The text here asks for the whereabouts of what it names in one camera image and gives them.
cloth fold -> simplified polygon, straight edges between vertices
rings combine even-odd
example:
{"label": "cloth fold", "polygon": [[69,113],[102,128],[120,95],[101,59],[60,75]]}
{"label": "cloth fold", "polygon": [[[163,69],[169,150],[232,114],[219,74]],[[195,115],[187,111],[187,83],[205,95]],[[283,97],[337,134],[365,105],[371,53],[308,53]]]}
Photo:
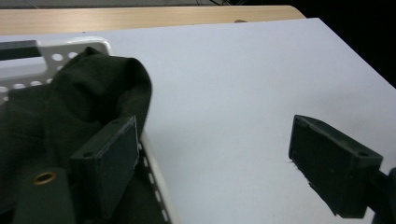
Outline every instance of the cloth fold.
{"label": "cloth fold", "polygon": [[49,166],[70,172],[69,157],[111,120],[135,115],[140,136],[150,96],[149,75],[137,59],[92,48],[49,85],[10,91],[0,105],[0,214],[15,206],[30,173]]}

white basket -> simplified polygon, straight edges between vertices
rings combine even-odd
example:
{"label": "white basket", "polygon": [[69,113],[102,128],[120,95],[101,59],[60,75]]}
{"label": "white basket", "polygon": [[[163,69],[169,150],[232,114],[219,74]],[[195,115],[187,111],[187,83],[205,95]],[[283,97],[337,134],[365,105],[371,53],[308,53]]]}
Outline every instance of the white basket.
{"label": "white basket", "polygon": [[[2,49],[7,49],[8,51],[23,50],[23,42],[7,42],[1,43],[1,45]],[[47,66],[46,71],[23,76],[12,76],[11,74],[11,76],[0,77],[0,104],[8,100],[7,93],[12,89],[50,83],[65,64],[87,47],[112,55],[110,45],[102,37],[90,36],[46,42],[36,41],[33,48],[38,49],[39,54],[43,57]]]}

wooden surface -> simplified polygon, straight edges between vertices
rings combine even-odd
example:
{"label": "wooden surface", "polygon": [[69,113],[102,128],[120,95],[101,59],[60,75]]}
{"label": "wooden surface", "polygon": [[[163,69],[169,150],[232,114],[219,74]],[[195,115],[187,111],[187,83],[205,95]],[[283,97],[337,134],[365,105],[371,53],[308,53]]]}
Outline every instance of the wooden surface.
{"label": "wooden surface", "polygon": [[303,19],[291,6],[2,9],[0,35],[56,34],[242,21]]}

metal grommet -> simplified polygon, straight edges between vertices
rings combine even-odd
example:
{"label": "metal grommet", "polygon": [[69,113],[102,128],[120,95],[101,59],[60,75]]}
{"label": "metal grommet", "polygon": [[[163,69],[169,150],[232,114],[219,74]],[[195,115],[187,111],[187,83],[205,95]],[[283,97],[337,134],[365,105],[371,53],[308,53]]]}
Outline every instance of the metal grommet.
{"label": "metal grommet", "polygon": [[51,182],[56,178],[56,173],[55,172],[45,172],[42,174],[39,174],[35,177],[33,180],[34,185],[45,185]]}

crumpled cloth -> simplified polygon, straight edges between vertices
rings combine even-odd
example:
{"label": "crumpled cloth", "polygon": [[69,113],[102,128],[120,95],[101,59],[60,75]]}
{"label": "crumpled cloth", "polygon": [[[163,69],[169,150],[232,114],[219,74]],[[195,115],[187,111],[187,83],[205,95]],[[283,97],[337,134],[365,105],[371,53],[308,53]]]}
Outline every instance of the crumpled cloth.
{"label": "crumpled cloth", "polygon": [[[26,176],[53,166],[70,172],[69,157],[111,120],[135,116],[140,136],[150,96],[149,75],[141,62],[92,48],[66,64],[49,85],[10,91],[0,105],[0,216],[15,207]],[[134,192],[125,192],[133,198],[122,204],[150,204],[148,211],[135,206],[128,218],[162,223],[142,163],[128,187]],[[114,223],[120,218],[127,221],[116,212]]]}

